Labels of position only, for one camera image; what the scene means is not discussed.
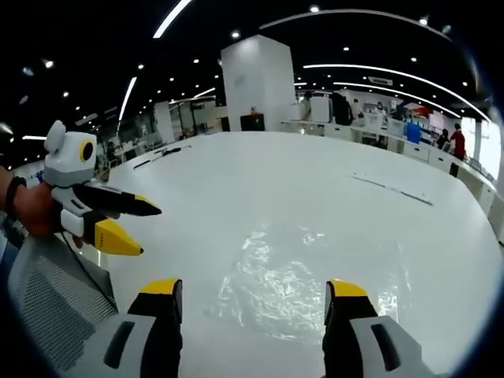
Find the plastic sheet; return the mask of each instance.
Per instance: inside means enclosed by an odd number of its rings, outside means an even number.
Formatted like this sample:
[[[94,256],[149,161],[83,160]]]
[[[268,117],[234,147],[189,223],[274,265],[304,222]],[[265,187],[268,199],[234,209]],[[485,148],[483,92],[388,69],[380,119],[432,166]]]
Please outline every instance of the plastic sheet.
[[[323,237],[299,229],[295,241],[301,238],[308,248]],[[253,232],[224,279],[212,315],[281,339],[321,343],[324,282],[296,250],[283,248],[271,233]]]
[[[354,250],[308,228],[264,225],[245,239],[209,314],[280,339],[321,344],[325,282],[336,278],[362,285],[378,314],[398,321],[412,309],[405,257],[397,241],[374,242],[363,263],[359,243]],[[352,272],[361,274],[357,279]],[[362,279],[364,272],[374,285]]]

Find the black ceiling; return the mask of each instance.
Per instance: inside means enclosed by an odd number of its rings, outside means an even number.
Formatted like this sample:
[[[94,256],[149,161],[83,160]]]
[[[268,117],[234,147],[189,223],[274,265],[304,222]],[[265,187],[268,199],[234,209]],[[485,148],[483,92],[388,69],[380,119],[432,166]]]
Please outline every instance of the black ceiling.
[[[2,59],[0,60],[0,121],[13,128],[0,134],[3,165],[19,165],[43,153],[41,142],[21,141],[23,135],[45,135],[54,120],[72,124],[97,113],[94,124],[104,124],[104,112],[116,107],[118,115],[125,91],[137,76],[124,118],[137,114],[148,100],[154,102],[195,95],[223,84],[217,63],[220,52],[241,38],[263,34],[291,47],[295,74],[317,88],[334,89],[333,81],[361,82],[362,76],[393,79],[400,90],[439,104],[460,109],[463,104],[442,91],[390,74],[356,69],[304,69],[303,65],[347,63],[375,65],[408,72],[434,81],[471,101],[484,100],[489,93],[480,86],[478,75],[469,68],[468,55],[452,43],[424,28],[386,17],[366,14],[329,14],[307,17],[259,31],[268,22],[305,13],[317,4],[321,9],[359,8],[398,14],[413,20],[429,15],[429,26],[441,30],[452,25],[453,39],[465,41],[460,33],[470,12],[455,13],[454,3],[193,0],[161,39],[152,36],[179,0],[130,0],[118,3],[12,2],[2,11]],[[348,46],[350,51],[343,51]],[[416,57],[413,63],[410,58]],[[46,69],[42,59],[54,61]],[[145,68],[138,70],[138,64]],[[29,67],[34,76],[23,74]],[[462,81],[469,83],[462,86]],[[63,98],[63,92],[69,96]],[[28,100],[20,105],[24,96]],[[467,109],[465,115],[475,117]],[[117,123],[117,118],[107,122]],[[87,125],[81,129],[89,130]]]

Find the blue bin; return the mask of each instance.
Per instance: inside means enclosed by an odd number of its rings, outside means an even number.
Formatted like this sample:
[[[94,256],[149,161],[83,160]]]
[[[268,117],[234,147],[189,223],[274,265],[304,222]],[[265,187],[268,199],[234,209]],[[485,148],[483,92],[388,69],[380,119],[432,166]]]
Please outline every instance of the blue bin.
[[[408,142],[420,144],[421,134],[422,131],[418,124],[409,122],[406,125],[406,138],[408,139]]]

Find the cable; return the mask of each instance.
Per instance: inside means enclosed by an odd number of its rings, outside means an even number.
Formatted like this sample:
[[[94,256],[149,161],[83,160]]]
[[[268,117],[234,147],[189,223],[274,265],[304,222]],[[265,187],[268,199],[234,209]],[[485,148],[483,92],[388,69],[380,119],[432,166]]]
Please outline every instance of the cable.
[[[98,283],[95,281],[95,279],[91,276],[91,274],[89,274],[89,272],[87,271],[87,269],[84,267],[82,261],[80,260],[79,256],[77,256],[77,252],[74,251],[74,249],[72,248],[72,246],[70,246],[70,243],[69,241],[65,238],[65,234],[63,234],[63,232],[60,232],[61,234],[61,237],[63,238],[63,240],[65,241],[67,247],[72,251],[72,254],[73,254],[73,257],[76,258],[77,262],[79,263],[80,265],[80,268],[82,268],[82,270],[84,271],[84,273],[86,274],[87,278],[96,286],[96,288],[98,289],[98,291],[102,294],[103,298],[105,298],[105,300],[117,311],[119,312],[119,309],[117,308],[117,304],[115,302],[113,302],[109,296],[107,294],[105,294],[105,292],[102,290],[102,288],[100,287],[100,285],[98,285]]]

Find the person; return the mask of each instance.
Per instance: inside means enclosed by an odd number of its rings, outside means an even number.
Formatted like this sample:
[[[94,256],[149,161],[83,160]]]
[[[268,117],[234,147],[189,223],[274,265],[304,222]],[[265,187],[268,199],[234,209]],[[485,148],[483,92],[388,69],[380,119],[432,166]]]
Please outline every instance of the person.
[[[465,137],[464,134],[462,134],[460,124],[455,124],[455,132],[450,140],[455,141],[455,157],[463,161],[465,158]]]
[[[445,128],[443,129],[443,133],[439,136],[438,140],[435,141],[438,145],[438,148],[440,150],[443,149],[443,146],[444,146],[444,143],[446,142],[449,142],[449,139],[448,139],[448,130],[446,130]]]
[[[375,113],[380,114],[382,116],[387,116],[387,112],[385,111],[384,104],[382,104],[381,102],[378,102],[376,104]]]
[[[109,161],[113,161],[113,160],[117,159],[116,147],[114,146],[114,144],[111,140],[107,143],[107,159],[109,159]]]
[[[312,104],[310,99],[312,98],[312,92],[306,92],[304,99],[301,101],[304,109],[302,110],[302,120],[311,120],[312,117]]]
[[[362,108],[361,104],[359,104],[359,100],[354,98],[354,103],[352,104],[352,116],[354,120],[362,118]]]

